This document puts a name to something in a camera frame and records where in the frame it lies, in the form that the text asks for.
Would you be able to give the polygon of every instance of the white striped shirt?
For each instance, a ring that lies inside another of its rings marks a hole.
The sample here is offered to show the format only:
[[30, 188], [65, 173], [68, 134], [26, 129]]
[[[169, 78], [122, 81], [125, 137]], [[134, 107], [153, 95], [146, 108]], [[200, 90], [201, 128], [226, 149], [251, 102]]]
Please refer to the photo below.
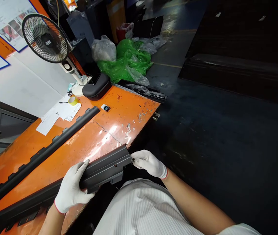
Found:
[[[94, 235], [203, 235], [188, 223], [175, 200], [162, 186], [149, 180], [126, 182], [116, 193]], [[259, 235], [239, 224], [219, 235]]]

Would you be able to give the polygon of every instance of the orange table surface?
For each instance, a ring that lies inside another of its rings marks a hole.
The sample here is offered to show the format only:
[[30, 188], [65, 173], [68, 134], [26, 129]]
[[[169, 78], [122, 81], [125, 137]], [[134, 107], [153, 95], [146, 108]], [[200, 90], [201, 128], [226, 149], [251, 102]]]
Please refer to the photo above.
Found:
[[[21, 165], [27, 164], [35, 153], [47, 147], [56, 135], [69, 128], [86, 109], [93, 106], [100, 109], [93, 119], [0, 200], [0, 210], [64, 177], [67, 170], [78, 162], [87, 159], [92, 162], [124, 143], [129, 147], [160, 105], [116, 86], [112, 86], [98, 101], [90, 101], [86, 97], [79, 99], [82, 106], [73, 121], [63, 121], [59, 118], [44, 136], [36, 131], [41, 122], [41, 119], [38, 119], [0, 155], [0, 183], [4, 183], [10, 174], [17, 172]], [[110, 111], [102, 110], [102, 104], [109, 106]], [[126, 136], [128, 124], [131, 132]], [[84, 205], [79, 204], [69, 210], [63, 223], [62, 234], [83, 208]], [[10, 231], [3, 231], [2, 234], [36, 235], [45, 216], [42, 210], [33, 221], [21, 226], [15, 224]]]

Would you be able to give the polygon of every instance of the paper document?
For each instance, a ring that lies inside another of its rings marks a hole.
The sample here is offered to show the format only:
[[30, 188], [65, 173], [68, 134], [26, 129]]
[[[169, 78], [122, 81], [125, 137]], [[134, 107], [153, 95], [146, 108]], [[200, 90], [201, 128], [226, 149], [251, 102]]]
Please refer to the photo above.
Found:
[[78, 103], [76, 106], [77, 107], [75, 108], [75, 110], [67, 118], [65, 118], [66, 121], [72, 121], [74, 119], [75, 115], [77, 114], [77, 112], [81, 107], [81, 104]]
[[47, 135], [47, 133], [51, 130], [53, 125], [58, 119], [58, 115], [55, 114], [54, 108], [50, 109], [42, 118], [41, 123], [37, 127], [36, 131], [40, 132], [43, 135]]
[[75, 115], [81, 108], [81, 104], [78, 103], [75, 106], [72, 106], [69, 103], [59, 103], [67, 102], [69, 98], [68, 95], [65, 95], [53, 106], [53, 108], [42, 116], [42, 121], [36, 129], [38, 132], [47, 135], [59, 117], [66, 121], [72, 121], [74, 119]]
[[[69, 98], [70, 97], [68, 95], [65, 95], [59, 102], [67, 102]], [[55, 109], [55, 113], [59, 115], [60, 118], [62, 118], [63, 120], [65, 120], [65, 118], [71, 115], [72, 112], [78, 107], [78, 105], [81, 106], [80, 103], [73, 106], [69, 103], [60, 104], [59, 102], [54, 106], [54, 109]]]

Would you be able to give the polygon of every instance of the dark floor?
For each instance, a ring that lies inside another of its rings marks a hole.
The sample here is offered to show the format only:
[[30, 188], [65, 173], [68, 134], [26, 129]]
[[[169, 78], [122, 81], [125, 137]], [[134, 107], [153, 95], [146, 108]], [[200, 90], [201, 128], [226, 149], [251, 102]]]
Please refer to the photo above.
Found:
[[[146, 77], [168, 101], [135, 148], [154, 153], [235, 222], [278, 234], [278, 104], [178, 78], [206, 3], [147, 0], [145, 18], [164, 15], [168, 42]], [[125, 180], [142, 172], [130, 166]]]

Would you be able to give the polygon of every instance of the white wall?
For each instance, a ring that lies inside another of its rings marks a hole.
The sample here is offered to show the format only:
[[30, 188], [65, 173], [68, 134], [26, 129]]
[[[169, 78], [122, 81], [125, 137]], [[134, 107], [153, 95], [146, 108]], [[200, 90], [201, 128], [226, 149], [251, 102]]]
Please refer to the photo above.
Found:
[[43, 116], [75, 82], [59, 64], [46, 62], [27, 47], [6, 59], [11, 65], [0, 70], [0, 101], [22, 111]]

